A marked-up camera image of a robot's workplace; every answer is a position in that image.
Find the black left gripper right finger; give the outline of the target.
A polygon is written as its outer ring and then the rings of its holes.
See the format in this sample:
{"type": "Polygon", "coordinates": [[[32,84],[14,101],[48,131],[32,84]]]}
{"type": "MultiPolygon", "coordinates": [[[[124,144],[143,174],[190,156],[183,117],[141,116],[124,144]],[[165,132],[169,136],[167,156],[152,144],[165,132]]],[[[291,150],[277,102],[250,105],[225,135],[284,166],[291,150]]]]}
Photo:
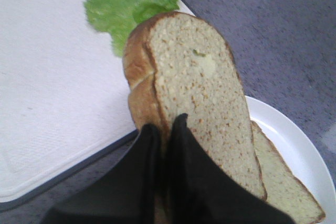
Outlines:
{"type": "Polygon", "coordinates": [[[165,166],[173,223],[293,223],[211,160],[187,127],[185,113],[173,123],[165,166]]]}

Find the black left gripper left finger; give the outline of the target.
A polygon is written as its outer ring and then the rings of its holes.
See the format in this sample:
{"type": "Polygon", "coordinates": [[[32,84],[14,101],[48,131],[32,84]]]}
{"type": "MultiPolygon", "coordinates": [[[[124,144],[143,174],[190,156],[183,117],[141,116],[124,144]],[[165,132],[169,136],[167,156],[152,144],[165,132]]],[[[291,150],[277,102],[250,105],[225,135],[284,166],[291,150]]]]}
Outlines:
{"type": "Polygon", "coordinates": [[[145,125],[112,170],[55,204],[42,223],[154,223],[160,147],[157,128],[145,125]]]}

